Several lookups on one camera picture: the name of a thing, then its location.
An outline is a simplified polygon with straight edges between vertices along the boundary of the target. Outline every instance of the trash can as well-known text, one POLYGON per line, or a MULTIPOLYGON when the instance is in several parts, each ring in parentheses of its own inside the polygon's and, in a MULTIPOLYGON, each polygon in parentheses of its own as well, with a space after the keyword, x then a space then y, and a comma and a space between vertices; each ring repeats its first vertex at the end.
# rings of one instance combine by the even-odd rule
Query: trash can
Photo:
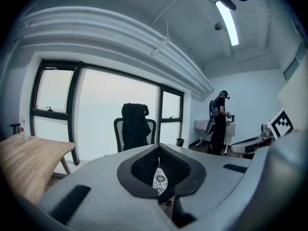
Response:
POLYGON ((178 138, 177 139, 177 146, 183 147, 184 139, 178 138))

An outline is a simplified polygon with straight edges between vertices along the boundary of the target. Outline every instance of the ceiling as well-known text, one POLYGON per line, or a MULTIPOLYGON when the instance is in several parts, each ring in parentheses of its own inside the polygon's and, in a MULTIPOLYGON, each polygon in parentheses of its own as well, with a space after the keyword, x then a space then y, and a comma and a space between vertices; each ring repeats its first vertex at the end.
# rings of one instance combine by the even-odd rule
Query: ceiling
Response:
POLYGON ((35 10, 83 5, 104 8, 134 18, 171 41, 185 52, 204 72, 207 78, 228 74, 279 68, 267 49, 269 12, 266 0, 232 0, 237 9, 232 13, 239 45, 231 46, 222 17, 215 6, 216 0, 35 0, 35 10), (222 22, 216 31, 214 24, 222 22), (245 68, 243 61, 267 55, 266 64, 245 68))

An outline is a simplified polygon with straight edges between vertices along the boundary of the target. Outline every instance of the person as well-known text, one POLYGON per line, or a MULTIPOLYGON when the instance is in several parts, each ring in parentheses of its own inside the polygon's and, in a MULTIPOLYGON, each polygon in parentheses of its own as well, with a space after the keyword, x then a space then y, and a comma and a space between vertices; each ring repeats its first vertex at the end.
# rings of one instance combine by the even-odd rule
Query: person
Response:
POLYGON ((228 92, 223 90, 219 93, 215 103, 219 111, 219 115, 215 117, 214 131, 211 138, 212 153, 221 155, 221 149, 225 140, 226 133, 226 118, 231 118, 231 115, 225 112, 225 99, 228 97, 228 92))

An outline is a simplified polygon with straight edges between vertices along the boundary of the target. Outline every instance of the black mesh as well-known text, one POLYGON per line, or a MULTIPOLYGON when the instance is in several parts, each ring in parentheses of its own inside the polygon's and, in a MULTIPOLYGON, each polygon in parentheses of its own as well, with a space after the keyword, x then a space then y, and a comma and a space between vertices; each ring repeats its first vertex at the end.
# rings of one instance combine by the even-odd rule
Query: black mesh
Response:
POLYGON ((131 173, 142 182, 152 186, 154 174, 158 167, 158 148, 140 158, 131 166, 131 173))
POLYGON ((160 165, 167 176, 168 182, 173 186, 187 178, 191 173, 191 167, 188 163, 177 158, 166 150, 159 150, 160 165))

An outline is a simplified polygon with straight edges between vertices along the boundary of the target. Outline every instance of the ceiling light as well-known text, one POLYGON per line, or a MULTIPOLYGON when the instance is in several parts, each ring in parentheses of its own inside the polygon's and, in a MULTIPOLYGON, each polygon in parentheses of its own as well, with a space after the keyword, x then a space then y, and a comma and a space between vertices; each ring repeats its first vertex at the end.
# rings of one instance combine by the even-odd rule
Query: ceiling light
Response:
POLYGON ((217 8, 219 9, 219 12, 227 27, 229 37, 231 40, 231 45, 232 46, 238 45, 239 40, 237 38, 236 28, 235 28, 235 24, 234 24, 230 10, 225 5, 223 5, 220 1, 217 1, 215 4, 217 8))

